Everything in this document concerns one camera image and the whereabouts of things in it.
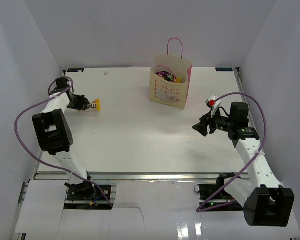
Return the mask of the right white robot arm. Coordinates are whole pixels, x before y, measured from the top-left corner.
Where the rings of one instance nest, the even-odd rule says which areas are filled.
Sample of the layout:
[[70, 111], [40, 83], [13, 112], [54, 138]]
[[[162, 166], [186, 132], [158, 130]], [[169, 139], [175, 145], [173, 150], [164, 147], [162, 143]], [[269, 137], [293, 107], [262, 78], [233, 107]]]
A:
[[275, 177], [265, 155], [257, 131], [249, 126], [249, 106], [232, 102], [228, 116], [222, 116], [219, 108], [212, 106], [199, 123], [192, 128], [206, 137], [220, 130], [226, 132], [239, 153], [248, 173], [251, 187], [238, 174], [222, 173], [216, 181], [215, 196], [226, 200], [230, 196], [243, 208], [249, 226], [286, 227], [292, 212], [295, 195]]

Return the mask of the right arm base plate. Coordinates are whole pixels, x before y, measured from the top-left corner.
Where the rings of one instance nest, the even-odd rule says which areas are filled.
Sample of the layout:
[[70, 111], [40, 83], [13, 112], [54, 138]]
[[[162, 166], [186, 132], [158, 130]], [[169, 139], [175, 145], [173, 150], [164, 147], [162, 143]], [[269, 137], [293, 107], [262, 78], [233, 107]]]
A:
[[[197, 184], [193, 188], [194, 193], [199, 196], [200, 204], [203, 203], [208, 197], [210, 197], [218, 189], [217, 184]], [[226, 203], [233, 203], [231, 205], [223, 206], [220, 208], [209, 210], [210, 212], [242, 212], [242, 206], [235, 201], [235, 199], [224, 190], [212, 198], [203, 208], [211, 208], [220, 206]]]

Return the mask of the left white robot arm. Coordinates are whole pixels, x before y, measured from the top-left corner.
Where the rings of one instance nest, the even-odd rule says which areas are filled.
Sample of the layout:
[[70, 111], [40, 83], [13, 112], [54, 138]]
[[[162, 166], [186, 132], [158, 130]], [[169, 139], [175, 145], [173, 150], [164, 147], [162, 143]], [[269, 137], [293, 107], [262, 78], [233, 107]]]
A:
[[32, 116], [32, 122], [42, 151], [49, 153], [60, 164], [69, 177], [65, 185], [76, 196], [89, 200], [95, 196], [96, 187], [86, 181], [91, 177], [71, 152], [73, 135], [65, 117], [66, 109], [85, 111], [91, 103], [84, 95], [73, 93], [69, 77], [55, 80], [56, 87], [48, 91], [49, 99], [45, 109]]

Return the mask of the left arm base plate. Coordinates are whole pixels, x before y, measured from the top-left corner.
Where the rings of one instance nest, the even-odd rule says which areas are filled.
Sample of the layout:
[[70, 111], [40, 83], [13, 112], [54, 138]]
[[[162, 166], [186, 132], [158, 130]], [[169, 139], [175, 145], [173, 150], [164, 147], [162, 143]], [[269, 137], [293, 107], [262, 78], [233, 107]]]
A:
[[112, 210], [100, 190], [95, 186], [94, 189], [83, 190], [75, 193], [70, 188], [67, 189], [64, 207], [65, 210]]

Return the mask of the yellow M&M's pack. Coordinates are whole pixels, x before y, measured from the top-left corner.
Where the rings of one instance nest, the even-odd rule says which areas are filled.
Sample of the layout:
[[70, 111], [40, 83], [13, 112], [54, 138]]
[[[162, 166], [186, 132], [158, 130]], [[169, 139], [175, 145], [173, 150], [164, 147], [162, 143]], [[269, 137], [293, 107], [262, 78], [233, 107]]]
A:
[[179, 83], [181, 83], [181, 82], [182, 82], [182, 79], [181, 79], [181, 78], [176, 78], [176, 79], [175, 79], [175, 83], [176, 83], [176, 84], [179, 84]]
[[101, 110], [100, 100], [95, 99], [93, 102], [90, 102], [90, 109], [87, 109], [87, 110], [96, 110], [99, 112]]

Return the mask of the purple M&M's pack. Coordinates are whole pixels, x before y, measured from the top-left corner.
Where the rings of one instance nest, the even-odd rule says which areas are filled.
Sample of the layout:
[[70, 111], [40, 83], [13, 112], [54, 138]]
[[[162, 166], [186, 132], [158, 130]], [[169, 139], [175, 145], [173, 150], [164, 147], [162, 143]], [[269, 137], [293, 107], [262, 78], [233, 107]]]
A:
[[157, 76], [164, 79], [167, 82], [175, 83], [177, 78], [173, 73], [167, 72], [167, 71], [160, 71], [156, 73]]

